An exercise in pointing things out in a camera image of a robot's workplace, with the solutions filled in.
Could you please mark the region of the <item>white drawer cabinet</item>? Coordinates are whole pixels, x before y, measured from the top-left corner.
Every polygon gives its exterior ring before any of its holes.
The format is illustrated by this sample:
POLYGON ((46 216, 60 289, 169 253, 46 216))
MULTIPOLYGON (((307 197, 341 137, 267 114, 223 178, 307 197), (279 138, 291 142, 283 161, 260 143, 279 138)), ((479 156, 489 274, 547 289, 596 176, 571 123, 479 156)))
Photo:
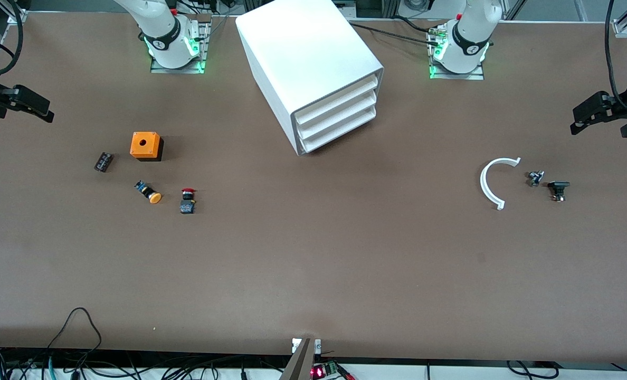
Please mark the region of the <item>white drawer cabinet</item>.
POLYGON ((369 75, 379 78, 378 101, 384 67, 332 0, 273 0, 235 23, 256 84, 297 155, 297 111, 369 75))

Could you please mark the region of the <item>yellow push button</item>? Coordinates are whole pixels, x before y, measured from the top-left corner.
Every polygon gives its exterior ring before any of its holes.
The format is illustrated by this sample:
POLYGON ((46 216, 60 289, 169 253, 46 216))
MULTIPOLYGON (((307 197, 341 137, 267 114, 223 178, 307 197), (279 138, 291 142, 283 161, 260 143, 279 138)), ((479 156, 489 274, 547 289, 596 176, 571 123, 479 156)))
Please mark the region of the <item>yellow push button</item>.
POLYGON ((150 204, 157 204, 162 198, 162 194, 154 190, 148 183, 139 180, 134 185, 135 190, 148 199, 150 204))

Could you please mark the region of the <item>lowest white cabinet drawer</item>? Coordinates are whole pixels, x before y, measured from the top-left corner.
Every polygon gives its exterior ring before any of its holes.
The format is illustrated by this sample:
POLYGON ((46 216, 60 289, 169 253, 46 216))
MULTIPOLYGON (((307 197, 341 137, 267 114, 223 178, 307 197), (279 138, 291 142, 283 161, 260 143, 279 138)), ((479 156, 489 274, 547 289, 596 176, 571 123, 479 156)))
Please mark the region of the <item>lowest white cabinet drawer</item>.
POLYGON ((376 116, 376 107, 357 106, 336 112, 330 118, 321 122, 297 125, 298 155, 303 156, 323 145, 332 142, 338 137, 369 122, 376 116))

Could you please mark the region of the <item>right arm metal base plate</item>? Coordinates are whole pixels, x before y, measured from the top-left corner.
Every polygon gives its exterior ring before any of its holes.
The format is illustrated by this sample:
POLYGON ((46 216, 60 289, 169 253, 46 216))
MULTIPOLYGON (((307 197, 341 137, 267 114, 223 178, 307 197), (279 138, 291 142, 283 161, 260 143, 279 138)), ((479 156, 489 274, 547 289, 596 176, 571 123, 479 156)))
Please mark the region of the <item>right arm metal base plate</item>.
POLYGON ((174 19, 168 34, 159 38, 144 36, 151 55, 151 73, 203 74, 212 24, 181 15, 174 19))

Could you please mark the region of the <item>middle white cabinet drawer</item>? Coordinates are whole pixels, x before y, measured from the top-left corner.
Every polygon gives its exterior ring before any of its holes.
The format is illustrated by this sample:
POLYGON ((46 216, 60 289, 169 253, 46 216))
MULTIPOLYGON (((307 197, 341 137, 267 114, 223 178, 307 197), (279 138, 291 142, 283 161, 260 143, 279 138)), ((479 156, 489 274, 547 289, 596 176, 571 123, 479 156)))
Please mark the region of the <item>middle white cabinet drawer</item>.
POLYGON ((326 111, 320 117, 298 125, 298 137, 304 144, 313 144, 314 140, 335 139, 359 125, 373 119, 376 114, 377 96, 374 91, 367 91, 352 98, 347 103, 326 111))

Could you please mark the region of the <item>small white mounting bracket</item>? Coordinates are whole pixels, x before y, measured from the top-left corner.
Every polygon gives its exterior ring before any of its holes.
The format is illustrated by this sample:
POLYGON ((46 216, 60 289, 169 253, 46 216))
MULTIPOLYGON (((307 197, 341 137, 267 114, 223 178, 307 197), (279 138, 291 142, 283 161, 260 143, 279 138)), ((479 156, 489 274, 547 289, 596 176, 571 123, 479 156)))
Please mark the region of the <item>small white mounting bracket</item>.
MULTIPOLYGON (((297 351, 297 349, 299 348, 299 345, 301 344, 301 342, 303 341, 303 338, 294 338, 291 341, 291 353, 295 354, 295 352, 297 351)), ((322 344, 321 344, 321 339, 310 339, 311 340, 311 345, 314 348, 314 352, 316 355, 321 355, 322 353, 322 344)))

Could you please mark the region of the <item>white curved plastic arc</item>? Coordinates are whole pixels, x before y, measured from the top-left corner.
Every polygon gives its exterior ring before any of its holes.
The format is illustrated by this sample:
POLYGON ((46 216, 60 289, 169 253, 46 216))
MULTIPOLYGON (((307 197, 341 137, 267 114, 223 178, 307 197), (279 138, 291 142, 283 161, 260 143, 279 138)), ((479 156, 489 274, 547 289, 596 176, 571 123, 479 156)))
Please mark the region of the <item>white curved plastic arc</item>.
POLYGON ((481 173, 480 173, 480 177, 479 177, 479 183, 480 183, 480 188, 484 194, 484 196, 493 204, 496 205, 497 210, 503 210, 504 207, 506 207, 506 202, 497 197, 491 190, 491 188, 489 187, 489 183, 487 180, 487 175, 489 173, 489 170, 492 168, 492 166, 494 165, 499 165, 499 164, 503 164, 503 165, 507 165, 507 166, 511 166, 511 167, 516 167, 518 166, 518 164, 521 162, 521 158, 496 158, 493 159, 492 161, 490 161, 489 163, 487 163, 487 165, 485 165, 485 167, 482 169, 481 173))

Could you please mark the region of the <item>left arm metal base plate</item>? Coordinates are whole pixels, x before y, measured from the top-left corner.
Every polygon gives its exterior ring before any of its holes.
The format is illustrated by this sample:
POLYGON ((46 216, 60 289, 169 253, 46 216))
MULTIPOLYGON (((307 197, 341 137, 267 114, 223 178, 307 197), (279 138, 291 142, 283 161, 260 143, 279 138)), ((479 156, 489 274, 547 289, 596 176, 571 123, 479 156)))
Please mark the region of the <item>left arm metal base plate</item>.
POLYGON ((486 43, 473 55, 464 54, 460 46, 450 41, 448 23, 430 28, 425 34, 429 46, 430 79, 484 80, 482 62, 489 48, 486 43))

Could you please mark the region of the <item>circuit board with red light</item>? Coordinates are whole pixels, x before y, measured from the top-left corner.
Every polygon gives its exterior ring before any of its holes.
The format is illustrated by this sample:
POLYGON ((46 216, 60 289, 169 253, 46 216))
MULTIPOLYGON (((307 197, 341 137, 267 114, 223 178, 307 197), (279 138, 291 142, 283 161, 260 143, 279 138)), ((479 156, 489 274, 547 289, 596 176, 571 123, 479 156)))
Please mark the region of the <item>circuit board with red light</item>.
POLYGON ((310 375, 311 380, 356 380, 354 375, 333 360, 314 365, 310 375))

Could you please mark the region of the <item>orange button enclosure box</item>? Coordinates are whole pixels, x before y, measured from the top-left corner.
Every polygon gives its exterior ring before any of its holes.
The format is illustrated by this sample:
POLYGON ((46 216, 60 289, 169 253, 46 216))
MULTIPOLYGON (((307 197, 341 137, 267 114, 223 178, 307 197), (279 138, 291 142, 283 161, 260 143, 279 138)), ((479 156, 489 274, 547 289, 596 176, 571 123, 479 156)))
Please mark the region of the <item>orange button enclosure box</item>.
POLYGON ((140 162, 160 162, 163 159, 165 141, 154 131, 132 133, 130 155, 140 162))

